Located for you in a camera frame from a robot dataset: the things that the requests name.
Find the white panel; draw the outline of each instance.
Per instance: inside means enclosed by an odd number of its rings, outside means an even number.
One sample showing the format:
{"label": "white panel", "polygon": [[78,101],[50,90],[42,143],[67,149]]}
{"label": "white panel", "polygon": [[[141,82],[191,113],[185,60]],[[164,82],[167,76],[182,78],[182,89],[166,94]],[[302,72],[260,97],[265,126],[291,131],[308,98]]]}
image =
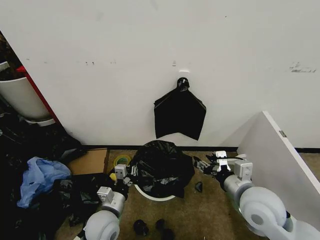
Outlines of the white panel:
{"label": "white panel", "polygon": [[283,137],[267,111],[261,112],[238,148],[253,163],[252,182],[276,193],[287,211],[320,231],[320,183]]}
{"label": "white panel", "polygon": [[163,139],[238,146],[246,122],[267,109],[295,147],[319,148],[319,8],[318,0],[2,0],[0,29],[84,144],[154,140],[153,103],[188,69],[207,107],[200,139]]}

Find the small black object on floor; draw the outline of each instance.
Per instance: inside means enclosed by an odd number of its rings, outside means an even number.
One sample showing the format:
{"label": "small black object on floor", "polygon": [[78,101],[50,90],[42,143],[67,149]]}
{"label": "small black object on floor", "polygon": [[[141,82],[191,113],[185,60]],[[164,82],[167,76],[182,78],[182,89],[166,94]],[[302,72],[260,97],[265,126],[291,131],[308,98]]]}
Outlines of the small black object on floor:
{"label": "small black object on floor", "polygon": [[199,193],[202,193],[203,190],[203,183],[202,181],[198,181],[195,186],[194,186],[195,190],[197,190]]}
{"label": "small black object on floor", "polygon": [[165,220],[159,219],[155,223],[155,228],[161,232],[161,240],[174,240],[175,234],[169,228],[165,228]]}
{"label": "small black object on floor", "polygon": [[147,227],[147,224],[141,219],[138,219],[137,221],[134,222],[133,229],[137,235],[147,236],[149,232],[149,228]]}

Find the white wall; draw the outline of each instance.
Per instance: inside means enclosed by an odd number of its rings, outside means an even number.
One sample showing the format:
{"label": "white wall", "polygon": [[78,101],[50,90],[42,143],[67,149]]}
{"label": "white wall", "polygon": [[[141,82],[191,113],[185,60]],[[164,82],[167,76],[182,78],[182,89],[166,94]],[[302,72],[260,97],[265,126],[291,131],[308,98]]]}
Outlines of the white wall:
{"label": "white wall", "polygon": [[319,10],[318,0],[2,0],[0,29],[84,144],[155,139],[153,103],[189,69],[207,108],[200,139],[164,139],[237,146],[268,110],[295,147],[320,148]]}

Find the trash bag hanging on wall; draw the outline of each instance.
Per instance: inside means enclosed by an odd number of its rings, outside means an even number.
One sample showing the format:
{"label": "trash bag hanging on wall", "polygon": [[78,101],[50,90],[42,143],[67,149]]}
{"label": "trash bag hanging on wall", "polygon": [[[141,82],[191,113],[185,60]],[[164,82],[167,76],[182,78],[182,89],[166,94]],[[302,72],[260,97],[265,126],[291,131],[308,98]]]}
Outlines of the trash bag hanging on wall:
{"label": "trash bag hanging on wall", "polygon": [[181,133],[198,140],[206,116],[206,106],[189,90],[185,77],[176,88],[154,102],[155,135]]}
{"label": "trash bag hanging on wall", "polygon": [[137,185],[154,198],[184,197],[184,187],[195,174],[192,157],[173,142],[154,140],[142,146],[130,166],[136,166]]}

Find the black garbage bag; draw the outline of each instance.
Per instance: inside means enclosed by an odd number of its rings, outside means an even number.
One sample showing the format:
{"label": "black garbage bag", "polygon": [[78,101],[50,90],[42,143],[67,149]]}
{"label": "black garbage bag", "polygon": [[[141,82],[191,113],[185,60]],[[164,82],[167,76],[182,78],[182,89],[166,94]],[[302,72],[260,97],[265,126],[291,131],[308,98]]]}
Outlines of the black garbage bag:
{"label": "black garbage bag", "polygon": [[26,161],[38,156],[67,164],[87,151],[82,144],[57,124],[28,124],[14,113],[0,115],[0,154],[18,152]]}
{"label": "black garbage bag", "polygon": [[184,187],[195,174],[192,157],[184,154],[174,143],[162,140],[148,142],[134,155],[137,184],[149,196],[183,198]]}
{"label": "black garbage bag", "polygon": [[154,102],[156,138],[181,133],[198,140],[206,112],[202,101],[189,91],[188,79],[179,78],[175,89]]}
{"label": "black garbage bag", "polygon": [[85,223],[96,212],[101,186],[114,182],[103,173],[74,175],[58,179],[48,194],[41,194],[29,208],[13,207],[4,225],[11,239],[52,240],[67,216],[69,225]]}
{"label": "black garbage bag", "polygon": [[54,181],[53,191],[70,213],[70,226],[85,222],[96,211],[101,203],[97,195],[101,186],[113,188],[114,182],[104,173],[74,175],[71,179]]}

